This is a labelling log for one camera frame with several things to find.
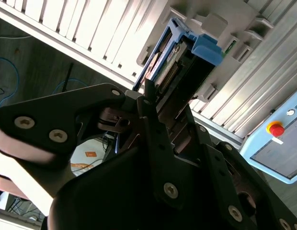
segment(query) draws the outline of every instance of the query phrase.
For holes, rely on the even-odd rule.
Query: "control box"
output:
[[[297,92],[250,135],[240,153],[282,182],[297,181]]]

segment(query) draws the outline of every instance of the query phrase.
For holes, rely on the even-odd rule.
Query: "gray surface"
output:
[[[297,217],[297,182],[294,184],[285,184],[263,172],[261,174],[265,176],[267,183],[276,195],[281,198],[284,204]]]
[[[0,35],[27,34],[0,19]],[[118,85],[33,37],[21,40],[0,39],[0,57],[11,60],[20,74],[20,85],[16,95],[6,100],[3,105],[50,95],[65,79],[71,62],[75,65],[70,78],[82,80],[88,85],[106,82]],[[0,101],[11,94],[15,86],[16,75],[13,68],[0,61],[0,87],[5,91],[5,94],[0,96]],[[82,87],[82,84],[70,81],[67,89],[78,87]]]

